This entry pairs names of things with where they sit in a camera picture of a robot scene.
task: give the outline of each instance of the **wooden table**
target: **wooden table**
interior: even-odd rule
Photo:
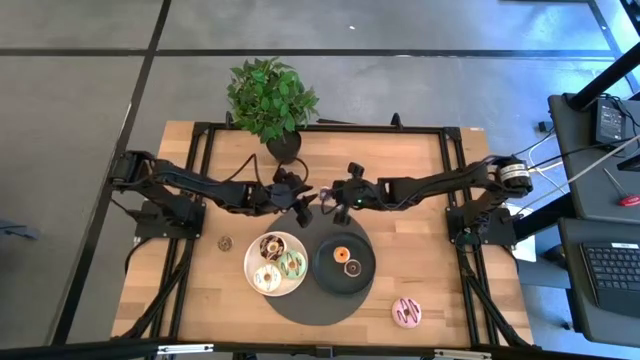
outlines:
[[[168,122],[158,157],[184,166],[192,128],[193,122]],[[488,147],[484,131],[461,130],[467,162],[485,157]],[[302,132],[302,138],[299,157],[311,170],[307,183],[314,190],[348,178],[350,161],[363,165],[365,178],[372,182],[378,177],[424,177],[443,171],[438,138],[434,135]],[[454,157],[452,144],[450,148]],[[257,137],[244,131],[216,131],[208,175],[226,178],[252,153],[258,155],[261,178],[270,182],[277,163]],[[200,161],[201,154],[194,169],[200,168]],[[455,167],[455,158],[451,161]],[[304,174],[298,164],[287,168]],[[236,179],[254,180],[253,166],[247,166]],[[307,326],[276,313],[262,295],[252,290],[243,274],[246,249],[276,215],[248,218],[209,203],[205,228],[195,245],[179,339],[214,343],[469,346],[458,264],[445,225],[446,206],[447,198],[442,195],[427,198],[403,212],[352,211],[376,253],[377,271],[371,292],[359,310],[338,324]],[[223,235],[230,235],[235,241],[230,252],[217,248]],[[128,330],[155,296],[167,244],[167,240],[152,240],[131,259],[113,335]],[[483,251],[492,299],[520,336],[531,342],[513,259],[499,247],[485,246]],[[391,304],[400,296],[421,304],[423,319],[418,328],[404,330],[393,323]],[[168,331],[166,319],[171,317],[172,301],[167,303],[162,334]],[[475,310],[481,339],[488,342],[477,299]]]

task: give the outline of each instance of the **black keyboard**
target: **black keyboard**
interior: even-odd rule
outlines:
[[[582,243],[598,307],[640,317],[640,243]]]

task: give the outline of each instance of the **white plate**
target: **white plate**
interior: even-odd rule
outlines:
[[[286,276],[282,275],[282,282],[277,289],[273,290],[272,292],[264,292],[258,289],[253,283],[253,275],[256,273],[256,271],[258,271],[259,268],[267,264],[274,264],[274,262],[267,261],[265,258],[260,256],[260,241],[269,235],[276,235],[281,237],[285,241],[285,243],[287,243],[286,251],[294,250],[302,254],[304,260],[307,263],[307,266],[304,270],[304,274],[302,274],[302,276],[300,276],[299,278],[289,279]],[[244,255],[244,276],[247,278],[247,282],[249,282],[249,285],[251,285],[251,287],[255,291],[265,296],[282,296],[292,292],[298,286],[300,286],[300,284],[302,284],[304,277],[307,276],[307,269],[309,269],[309,258],[307,257],[307,250],[304,248],[304,245],[302,245],[300,240],[298,240],[298,238],[296,238],[295,236],[281,231],[268,232],[255,239],[247,249],[247,253]]]

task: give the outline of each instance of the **black plate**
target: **black plate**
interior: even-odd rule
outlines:
[[[362,272],[356,277],[350,277],[344,272],[344,264],[333,259],[333,250],[344,246],[351,253],[350,259],[355,259],[362,265]],[[340,233],[331,235],[322,242],[313,255],[313,275],[318,285],[324,290],[336,295],[352,295],[367,288],[376,273],[376,257],[371,246],[354,233]]]

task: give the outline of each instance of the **black plant pot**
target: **black plant pot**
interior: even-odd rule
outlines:
[[[271,155],[283,164],[291,164],[296,159],[300,146],[302,137],[297,131],[285,131],[282,137],[267,141],[267,149]]]

